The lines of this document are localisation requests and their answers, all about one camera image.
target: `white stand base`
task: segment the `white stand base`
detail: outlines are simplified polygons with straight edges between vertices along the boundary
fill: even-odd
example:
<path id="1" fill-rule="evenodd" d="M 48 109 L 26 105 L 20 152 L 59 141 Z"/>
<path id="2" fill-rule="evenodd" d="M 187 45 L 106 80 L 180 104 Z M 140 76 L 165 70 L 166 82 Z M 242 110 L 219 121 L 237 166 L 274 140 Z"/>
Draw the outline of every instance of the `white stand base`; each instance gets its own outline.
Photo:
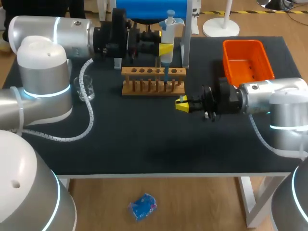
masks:
<path id="1" fill-rule="evenodd" d="M 231 20 L 227 21 L 226 29 L 223 29 L 224 18 L 213 18 L 203 24 L 203 33 L 208 37 L 238 36 L 240 27 Z"/>

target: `black table surface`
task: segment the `black table surface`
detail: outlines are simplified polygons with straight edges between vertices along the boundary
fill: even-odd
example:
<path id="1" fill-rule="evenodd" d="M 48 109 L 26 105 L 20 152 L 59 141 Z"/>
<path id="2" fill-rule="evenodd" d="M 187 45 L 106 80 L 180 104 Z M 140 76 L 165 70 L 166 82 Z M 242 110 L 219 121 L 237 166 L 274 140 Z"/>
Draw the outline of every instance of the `black table surface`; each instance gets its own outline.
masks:
<path id="1" fill-rule="evenodd" d="M 236 37 L 258 39 L 268 55 L 276 78 L 300 77 L 281 37 Z M 202 84 L 212 84 L 224 75 L 224 38 L 192 38 L 189 70 L 185 81 L 188 95 L 198 95 Z M 84 61 L 73 63 L 71 80 Z M 132 66 L 123 60 L 123 66 Z M 154 66 L 154 58 L 140 55 L 134 66 Z M 173 67 L 180 66 L 180 51 L 174 52 Z M 95 121 L 84 139 L 62 143 L 24 134 L 48 166 L 58 175 L 138 173 L 271 173 L 291 172 L 299 160 L 279 157 L 258 140 L 247 115 L 223 115 L 219 122 L 202 120 L 203 114 L 175 110 L 176 97 L 123 97 L 124 77 L 113 69 L 113 60 L 95 62 L 87 72 L 93 78 Z M 4 87 L 21 86 L 15 62 Z M 28 128 L 59 137 L 82 133 L 89 116 L 74 94 L 73 112 L 54 124 Z M 270 142 L 269 115 L 254 115 L 265 140 Z"/>

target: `cable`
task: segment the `cable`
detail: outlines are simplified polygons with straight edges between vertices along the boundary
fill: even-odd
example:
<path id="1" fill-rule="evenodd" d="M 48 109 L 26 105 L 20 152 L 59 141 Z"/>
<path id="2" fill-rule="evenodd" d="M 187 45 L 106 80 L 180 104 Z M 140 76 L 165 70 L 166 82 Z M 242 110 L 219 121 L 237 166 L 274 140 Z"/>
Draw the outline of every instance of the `cable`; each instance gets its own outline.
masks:
<path id="1" fill-rule="evenodd" d="M 88 96 L 87 96 L 87 93 L 86 93 L 86 90 L 85 90 L 85 86 L 84 86 L 84 82 L 83 82 L 83 76 L 85 74 L 85 71 L 91 63 L 93 63 L 92 59 L 89 59 L 88 61 L 86 61 L 86 63 L 83 64 L 83 66 L 80 70 L 80 74 L 79 74 L 80 91 L 81 91 L 83 98 L 85 99 L 86 106 L 87 106 L 87 109 L 89 111 L 89 117 L 90 117 L 89 125 L 88 125 L 87 129 L 83 133 L 81 133 L 80 135 L 75 136 L 75 137 L 71 137 L 71 138 L 55 137 L 55 136 L 51 136 L 51 135 L 48 135 L 48 134 L 45 134 L 45 133 L 42 133 L 42 132 L 33 131 L 33 130 L 29 130 L 29 129 L 23 129 L 22 130 L 23 133 L 43 137 L 43 138 L 46 138 L 46 139 L 52 140 L 52 141 L 72 142 L 72 141 L 77 141 L 77 140 L 84 138 L 91 131 L 93 124 L 94 124 L 94 113 L 93 113 L 91 103 L 88 99 Z"/>
<path id="2" fill-rule="evenodd" d="M 301 4 L 301 5 L 299 5 L 299 6 L 294 6 L 294 7 L 292 7 L 291 9 L 289 9 L 289 10 L 286 11 L 286 12 L 287 12 L 287 15 L 288 15 L 289 18 L 291 18 L 293 21 L 296 21 L 297 23 L 300 23 L 300 24 L 302 24 L 302 25 L 304 25 L 304 26 L 308 26 L 308 24 L 302 23 L 302 22 L 300 22 L 300 21 L 298 21 L 298 20 L 296 20 L 296 19 L 294 19 L 294 18 L 292 18 L 292 17 L 290 16 L 290 10 L 295 9 L 295 8 L 297 8 L 297 7 L 306 6 L 306 5 L 308 5 L 308 3 L 305 3 L 305 4 Z"/>
<path id="3" fill-rule="evenodd" d="M 256 123 L 252 117 L 251 114 L 249 114 L 249 120 L 251 122 L 252 127 L 255 130 L 256 135 L 258 136 L 259 140 L 261 141 L 261 143 L 270 151 L 274 152 L 275 154 L 279 155 L 279 156 L 283 156 L 283 157 L 289 157 L 289 158 L 298 158 L 298 159 L 302 159 L 305 160 L 308 157 L 308 153 L 304 150 L 302 150 L 302 148 L 299 149 L 299 151 L 289 151 L 289 150 L 280 150 L 280 149 L 276 149 L 271 147 L 268 143 L 266 143 L 266 141 L 263 139 L 263 137 L 261 136 Z"/>

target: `robotic arm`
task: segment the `robotic arm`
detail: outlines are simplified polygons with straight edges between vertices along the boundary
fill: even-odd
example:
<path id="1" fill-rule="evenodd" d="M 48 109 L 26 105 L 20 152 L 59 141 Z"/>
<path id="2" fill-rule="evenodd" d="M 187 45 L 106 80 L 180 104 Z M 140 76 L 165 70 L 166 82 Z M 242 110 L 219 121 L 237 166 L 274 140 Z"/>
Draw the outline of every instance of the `robotic arm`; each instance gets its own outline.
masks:
<path id="1" fill-rule="evenodd" d="M 215 87 L 203 86 L 202 95 L 180 98 L 176 108 L 188 113 L 204 111 L 215 121 L 222 114 L 250 114 L 260 141 L 274 153 L 293 158 L 308 156 L 308 85 L 301 78 L 285 78 L 243 83 L 239 88 L 220 78 Z M 251 114 L 270 113 L 272 147 L 260 135 Z"/>
<path id="2" fill-rule="evenodd" d="M 23 87 L 0 91 L 0 121 L 4 121 L 0 129 L 22 129 L 70 115 L 67 59 L 97 55 L 124 58 L 127 53 L 131 61 L 138 53 L 166 56 L 173 52 L 172 35 L 169 44 L 162 44 L 159 31 L 140 33 L 136 24 L 131 28 L 124 9 L 113 9 L 112 21 L 102 22 L 100 27 L 88 19 L 15 17 L 10 23 L 9 41 L 17 54 Z"/>

